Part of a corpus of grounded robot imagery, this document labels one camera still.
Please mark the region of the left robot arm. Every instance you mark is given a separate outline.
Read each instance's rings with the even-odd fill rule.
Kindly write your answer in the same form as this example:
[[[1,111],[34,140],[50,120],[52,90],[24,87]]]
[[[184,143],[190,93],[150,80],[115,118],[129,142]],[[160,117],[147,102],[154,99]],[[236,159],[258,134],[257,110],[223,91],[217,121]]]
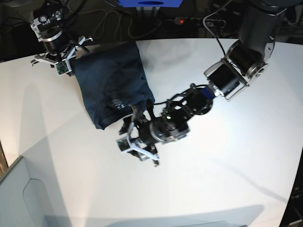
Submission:
[[[188,121],[196,115],[208,113],[217,96],[230,100],[264,72],[285,11],[295,4],[294,0],[249,1],[238,40],[204,72],[208,84],[191,84],[189,89],[166,100],[159,117],[154,115],[151,100],[147,101],[149,119],[134,107],[133,114],[124,118],[119,132],[121,138],[117,145],[120,151],[141,161],[151,159],[158,166],[157,143],[165,144],[186,137]]]

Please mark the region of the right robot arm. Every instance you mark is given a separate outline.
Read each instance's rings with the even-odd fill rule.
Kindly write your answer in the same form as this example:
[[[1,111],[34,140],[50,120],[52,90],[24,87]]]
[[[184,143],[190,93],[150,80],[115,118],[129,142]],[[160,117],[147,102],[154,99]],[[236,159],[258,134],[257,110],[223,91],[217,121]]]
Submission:
[[[74,75],[71,62],[76,58],[78,48],[89,52],[84,43],[93,40],[69,30],[85,3],[84,0],[75,12],[69,14],[67,5],[60,0],[46,0],[40,8],[32,12],[30,26],[38,42],[45,48],[45,53],[34,56],[32,66],[40,62],[48,63],[58,76]]]

